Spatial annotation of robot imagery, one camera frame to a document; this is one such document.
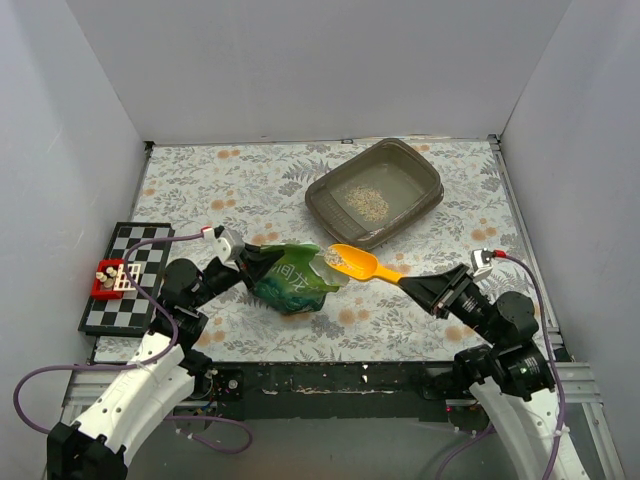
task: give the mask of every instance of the gray litter tray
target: gray litter tray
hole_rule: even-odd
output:
[[[371,250],[443,196],[437,170],[406,143],[385,138],[311,184],[305,201],[338,241]]]

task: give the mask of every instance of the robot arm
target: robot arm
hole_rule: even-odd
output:
[[[171,262],[158,298],[178,326],[176,344],[157,361],[143,363],[165,350],[173,336],[170,321],[157,312],[129,361],[139,368],[120,372],[72,425],[58,423],[49,433],[49,480],[124,480],[144,440],[173,407],[194,393],[207,393],[213,362],[192,350],[208,320],[197,308],[239,282],[253,288],[282,253],[262,254],[223,227],[202,233],[213,247],[213,260],[203,271],[187,259]]]
[[[493,252],[472,253],[474,273],[458,265],[441,275],[404,277],[398,285],[437,318],[453,313],[492,346],[481,345],[454,357],[454,380],[484,407],[518,471],[520,480],[543,477],[554,438],[560,436],[549,478],[588,479],[563,426],[556,431],[558,395],[549,366],[533,341],[538,331],[533,302],[517,292],[495,303],[474,283],[491,273]]]

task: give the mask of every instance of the cable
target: cable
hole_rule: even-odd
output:
[[[459,453],[464,452],[467,448],[469,448],[470,446],[472,446],[475,443],[479,442],[480,440],[482,440],[483,438],[485,438],[486,436],[488,436],[489,434],[491,434],[493,432],[495,432],[495,429],[493,428],[493,425],[489,424],[489,425],[487,425],[487,428],[485,428],[482,431],[482,433],[476,435],[474,438],[472,438],[468,442],[463,443],[458,448],[456,448],[456,449],[452,450],[451,452],[449,452],[449,455],[446,456],[446,458],[442,461],[442,463],[438,467],[438,470],[436,471],[436,475],[435,475],[435,480],[440,480],[440,478],[442,478],[442,473],[444,472],[444,469],[449,464],[449,462],[451,460],[453,460],[453,458],[456,455],[458,455]]]
[[[458,427],[455,427],[455,426],[453,426],[451,424],[447,424],[447,425],[449,425],[449,427],[444,427],[444,426],[441,427],[439,425],[430,425],[428,423],[422,423],[422,422],[414,423],[414,425],[417,426],[417,427],[420,427],[420,428],[424,428],[426,430],[433,430],[433,431],[436,431],[436,432],[444,432],[444,433],[453,433],[455,435],[469,435],[470,437],[474,437],[474,438],[475,438],[475,435],[477,435],[479,433],[482,433],[484,431],[483,430],[481,432],[477,432],[476,430],[462,430],[462,429],[460,429]]]
[[[201,397],[189,397],[189,400],[202,400],[203,398],[206,398],[209,396],[209,394],[213,391],[213,380],[211,380],[211,383],[209,385],[209,390],[207,390],[207,393],[205,393],[204,395],[202,395]]]
[[[211,399],[209,400],[209,403],[207,403],[204,407],[200,407],[197,411],[198,413],[203,412],[203,413],[207,413],[207,410],[209,410],[211,408],[211,405],[213,405],[214,400]]]
[[[219,447],[217,445],[214,445],[209,440],[207,440],[206,438],[198,434],[183,432],[182,429],[179,429],[179,432],[186,435],[188,438],[190,439],[192,438],[196,442],[206,445],[212,450],[215,450],[220,453],[226,453],[231,455],[236,453],[241,453],[241,452],[244,452],[247,448],[249,448],[253,443],[253,431],[251,430],[251,428],[249,428],[249,425],[247,425],[244,422],[239,422],[237,420],[231,420],[229,418],[221,418],[221,417],[202,416],[202,415],[185,415],[185,416],[170,415],[168,417],[165,417],[164,420],[167,422],[177,421],[177,420],[205,420],[210,422],[228,423],[230,425],[236,425],[242,428],[246,432],[248,438],[247,438],[247,442],[243,446],[238,448],[225,448],[225,447]]]
[[[538,305],[540,307],[540,323],[542,324],[542,336],[544,338],[545,349],[547,350],[547,357],[549,358],[549,367],[551,368],[551,373],[553,374],[553,378],[556,381],[556,387],[558,389],[559,407],[558,407],[558,420],[556,422],[556,431],[557,432],[562,431],[562,427],[564,425],[565,409],[566,409],[566,398],[565,398],[564,388],[562,387],[562,383],[560,382],[560,374],[558,373],[558,368],[556,367],[553,348],[551,346],[551,340],[549,338],[549,328],[547,327],[547,321],[545,319],[542,290],[540,288],[540,285],[538,284],[535,274],[529,268],[529,266],[526,263],[524,263],[522,260],[516,257],[512,257],[511,255],[508,255],[506,252],[503,252],[502,250],[494,250],[493,254],[497,258],[503,258],[505,260],[509,260],[511,262],[514,262],[520,265],[520,267],[522,267],[522,269],[525,272],[527,272],[527,275],[529,275],[529,278],[531,278],[531,283],[533,283],[533,288],[536,291],[536,297],[538,299]],[[447,455],[447,457],[440,464],[438,471],[436,472],[436,476],[435,476],[436,480],[440,480],[440,477],[442,475],[442,472],[444,472],[445,467],[451,460],[453,460],[453,458],[456,455],[463,452],[464,450],[469,448],[471,445],[475,444],[477,441],[486,437],[489,433],[491,433],[491,432],[488,432],[489,430],[495,431],[493,426],[489,426],[480,435],[471,439],[469,442],[465,443],[460,448],[455,449],[449,455]],[[547,468],[544,471],[542,480],[549,480],[549,478],[551,477],[551,474],[553,472],[553,467],[556,463],[556,458],[558,457],[558,450],[560,449],[560,438],[561,437],[557,435],[553,439],[553,446],[551,447],[551,455],[549,456],[549,462],[547,463]]]
[[[565,408],[566,408],[566,398],[564,394],[564,388],[562,387],[562,382],[560,381],[560,374],[558,373],[558,367],[556,366],[556,361],[554,358],[553,347],[551,346],[551,340],[549,339],[549,328],[547,327],[547,321],[545,319],[544,313],[544,302],[542,301],[542,290],[540,289],[540,285],[536,280],[536,276],[533,271],[529,268],[529,266],[524,263],[519,258],[512,257],[502,250],[494,251],[494,254],[498,258],[504,258],[510,260],[514,263],[517,263],[522,267],[522,269],[527,272],[529,277],[531,278],[531,282],[533,283],[533,288],[536,291],[536,296],[538,297],[538,304],[540,305],[540,323],[542,324],[542,336],[544,337],[544,346],[547,350],[547,356],[549,357],[549,367],[551,368],[551,372],[553,373],[553,378],[556,381],[556,388],[558,390],[558,420],[556,422],[556,432],[561,432],[564,426],[564,417],[565,417]],[[558,457],[558,450],[560,449],[560,440],[561,436],[556,435],[553,439],[553,446],[551,447],[551,455],[549,456],[549,462],[547,463],[547,468],[544,471],[544,475],[542,476],[542,480],[549,480],[551,474],[553,473],[553,467],[556,463],[556,458]]]
[[[167,318],[167,320],[169,320],[169,323],[171,324],[171,328],[173,330],[173,334],[171,336],[171,341],[169,342],[169,345],[167,346],[167,348],[162,350],[157,355],[154,355],[153,357],[148,358],[147,360],[144,360],[143,362],[141,362],[142,365],[148,365],[150,363],[153,363],[156,360],[159,360],[160,358],[165,356],[167,353],[169,353],[169,351],[175,346],[175,344],[178,341],[178,325],[176,324],[176,321],[173,319],[173,317],[169,314],[169,312],[167,312],[167,310],[165,310],[165,308],[162,305],[160,305],[153,297],[151,297],[151,295],[149,295],[147,292],[145,292],[143,290],[143,288],[140,285],[138,285],[138,283],[131,277],[131,274],[129,273],[129,268],[128,268],[129,257],[131,256],[131,254],[133,252],[135,252],[140,247],[143,247],[145,245],[149,245],[149,244],[152,244],[152,243],[184,242],[184,241],[187,241],[187,240],[196,240],[198,238],[203,238],[203,236],[204,235],[202,233],[197,233],[195,235],[187,235],[187,236],[184,236],[184,237],[163,237],[163,238],[152,238],[152,239],[149,239],[149,240],[144,240],[142,242],[139,242],[139,243],[136,243],[135,245],[133,245],[127,251],[127,253],[124,256],[124,267],[123,267],[123,270],[124,270],[124,273],[125,273],[127,279],[129,280],[129,282],[131,282],[131,285],[138,291],[138,293],[140,295],[142,295],[144,298],[149,300],[149,303],[151,303],[151,305],[153,305],[156,310],[160,311]],[[47,373],[47,372],[59,372],[59,371],[72,371],[72,372],[94,372],[94,371],[95,372],[105,372],[105,371],[108,371],[108,372],[119,372],[119,371],[122,371],[122,370],[133,370],[135,368],[138,368],[138,364],[129,364],[129,365],[50,365],[48,367],[41,367],[41,368],[38,368],[38,369],[36,369],[36,370],[34,370],[32,372],[29,372],[24,377],[22,377],[22,379],[20,379],[20,381],[16,385],[16,388],[13,391],[13,407],[15,408],[16,413],[18,414],[18,417],[20,417],[20,420],[22,420],[27,426],[29,426],[30,428],[32,428],[33,430],[35,430],[37,432],[44,433],[45,435],[48,435],[51,430],[38,425],[37,423],[32,421],[29,417],[27,417],[27,415],[24,413],[24,410],[22,409],[22,406],[20,405],[20,391],[22,390],[22,387],[24,386],[24,384],[27,383],[27,381],[29,381],[31,378],[33,378],[33,377],[35,377],[37,375],[40,375],[41,373]]]

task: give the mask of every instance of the orange flower pattern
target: orange flower pattern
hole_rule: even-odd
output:
[[[404,275],[444,272],[469,263],[475,248],[525,257],[498,166],[486,142],[405,139],[440,172],[442,203],[376,248],[382,264]],[[308,186],[373,144],[341,142],[155,147],[133,221],[171,222],[176,235],[223,224],[246,242],[334,240],[304,204]],[[201,242],[171,248],[200,268],[211,260]],[[482,288],[495,298],[514,289],[533,297],[516,267],[496,262]],[[327,296],[320,312],[281,317],[237,285],[204,305],[210,320],[196,348],[220,361],[451,360],[482,339],[451,316],[436,320],[384,282],[350,282]],[[129,358],[139,339],[102,337],[96,361]]]

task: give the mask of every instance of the table surface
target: table surface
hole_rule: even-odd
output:
[[[127,478],[156,480],[219,478],[280,480],[400,480],[433,479],[451,450],[469,440],[448,424],[415,419],[291,419],[255,420],[255,443],[241,455],[219,455],[176,435],[161,425],[135,456]],[[591,480],[606,478],[582,408],[570,404],[567,424]],[[181,425],[198,432],[201,423]],[[204,434],[214,444],[242,445],[239,429],[212,425]],[[515,469],[497,435],[478,442],[456,457],[443,474],[451,479],[512,480]]]
[[[410,275],[444,272],[469,263],[477,248],[525,258],[503,180],[486,141],[404,138],[441,175],[442,203],[373,253]],[[249,243],[335,243],[304,203],[307,187],[377,140],[155,147],[133,221],[170,222],[176,235],[225,225]],[[201,241],[174,244],[170,258],[200,267],[211,259]],[[495,263],[482,283],[494,297],[534,291],[524,272]],[[482,340],[451,316],[437,320],[399,290],[380,282],[350,282],[329,294],[320,312],[285,317],[236,286],[201,308],[209,316],[196,348],[214,361],[451,360]],[[94,361],[128,360],[138,339],[101,337]]]

